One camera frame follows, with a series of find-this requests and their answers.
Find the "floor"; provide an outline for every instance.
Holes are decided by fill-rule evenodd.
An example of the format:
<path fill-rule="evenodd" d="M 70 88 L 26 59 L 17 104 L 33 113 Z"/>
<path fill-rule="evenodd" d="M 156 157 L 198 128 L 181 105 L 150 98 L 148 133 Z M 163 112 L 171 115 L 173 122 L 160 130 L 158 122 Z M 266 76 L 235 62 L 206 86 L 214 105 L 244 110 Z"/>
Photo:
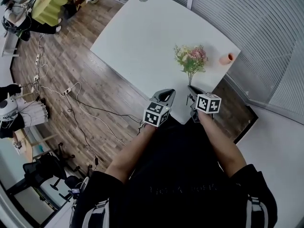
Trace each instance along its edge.
<path fill-rule="evenodd" d="M 121 79 L 111 68 L 105 65 L 91 51 L 90 47 L 111 18 L 122 7 L 114 0 L 100 0 L 97 4 L 87 4 L 69 20 L 64 20 L 59 34 L 45 35 L 40 44 L 45 49 L 46 62 L 49 66 L 47 76 L 41 78 L 41 85 L 53 91 L 63 93 L 66 89 L 80 82 L 82 90 L 79 100 L 98 108 L 119 114 L 132 114 L 141 119 L 147 98 L 132 85 Z M 37 74 L 35 60 L 38 53 L 39 34 L 32 33 L 29 42 L 21 41 L 17 57 L 13 61 L 12 72 L 16 83 L 26 85 Z M 40 69 L 40 77 L 47 72 L 47 66 Z M 76 96 L 80 84 L 72 89 Z M 235 92 L 222 80 L 214 91 L 223 98 L 221 113 L 216 116 L 217 124 L 232 140 L 237 138 L 254 118 Z M 27 101 L 37 97 L 28 96 Z M 99 159 L 96 170 L 104 171 L 113 157 L 124 147 L 100 120 L 93 118 L 79 108 L 78 103 L 48 89 L 41 89 L 50 107 L 51 118 L 48 123 L 37 126 L 43 137 L 58 134 L 48 141 L 51 148 L 57 148 L 59 142 L 64 144 L 64 152 L 74 154 L 75 165 L 86 171 L 89 164 L 95 168 L 94 155 Z M 83 133 L 77 127 L 70 105 L 76 119 L 86 134 L 92 151 L 87 146 Z M 101 118 L 123 143 L 128 143 L 137 134 L 139 124 L 127 116 L 112 115 L 86 106 L 83 108 L 94 116 Z"/>

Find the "yellow-green tablecloth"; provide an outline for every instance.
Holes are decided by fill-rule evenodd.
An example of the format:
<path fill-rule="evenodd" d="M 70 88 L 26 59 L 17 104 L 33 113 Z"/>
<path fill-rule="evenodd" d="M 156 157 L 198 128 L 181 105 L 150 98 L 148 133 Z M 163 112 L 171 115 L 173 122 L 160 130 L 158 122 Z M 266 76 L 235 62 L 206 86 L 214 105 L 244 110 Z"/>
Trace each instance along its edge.
<path fill-rule="evenodd" d="M 36 0 L 32 18 L 41 24 L 47 23 L 50 26 L 58 24 L 58 13 L 60 7 L 65 5 L 68 0 Z"/>

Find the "flower bouquet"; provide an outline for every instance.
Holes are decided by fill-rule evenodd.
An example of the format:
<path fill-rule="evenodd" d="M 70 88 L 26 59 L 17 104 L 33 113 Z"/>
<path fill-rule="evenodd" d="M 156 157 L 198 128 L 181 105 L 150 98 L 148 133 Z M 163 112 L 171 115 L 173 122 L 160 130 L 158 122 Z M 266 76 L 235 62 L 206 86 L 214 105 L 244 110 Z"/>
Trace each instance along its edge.
<path fill-rule="evenodd" d="M 206 52 L 202 45 L 191 48 L 183 46 L 182 48 L 175 45 L 174 48 L 175 60 L 184 67 L 182 72 L 188 74 L 189 85 L 191 85 L 192 78 L 195 73 L 201 71 L 205 72 L 205 62 L 208 60 Z"/>

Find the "white shoe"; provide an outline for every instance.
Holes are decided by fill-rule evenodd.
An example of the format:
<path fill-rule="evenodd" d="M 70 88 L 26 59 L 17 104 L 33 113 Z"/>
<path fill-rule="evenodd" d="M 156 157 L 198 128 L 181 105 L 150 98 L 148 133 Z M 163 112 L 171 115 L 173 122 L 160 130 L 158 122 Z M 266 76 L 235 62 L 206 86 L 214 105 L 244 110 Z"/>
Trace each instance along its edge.
<path fill-rule="evenodd" d="M 56 27 L 56 33 L 58 33 L 61 30 L 61 26 Z"/>

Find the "white shirt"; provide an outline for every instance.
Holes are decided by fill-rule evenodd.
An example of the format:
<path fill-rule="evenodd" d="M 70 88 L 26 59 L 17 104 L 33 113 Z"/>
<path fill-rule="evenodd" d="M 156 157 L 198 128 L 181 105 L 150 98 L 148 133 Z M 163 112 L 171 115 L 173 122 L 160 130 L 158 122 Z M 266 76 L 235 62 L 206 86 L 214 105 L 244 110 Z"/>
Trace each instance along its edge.
<path fill-rule="evenodd" d="M 6 11 L 4 12 L 4 18 L 6 18 L 9 22 L 13 23 L 15 26 L 19 27 L 26 19 L 27 13 L 21 8 L 21 4 L 19 4 L 20 0 L 14 0 L 14 1 L 15 1 L 14 7 L 12 7 L 11 10 L 6 9 Z M 20 13 L 23 13 L 23 15 L 16 23 L 14 23 L 9 19 L 11 13 L 15 14 L 15 16 L 18 16 Z"/>

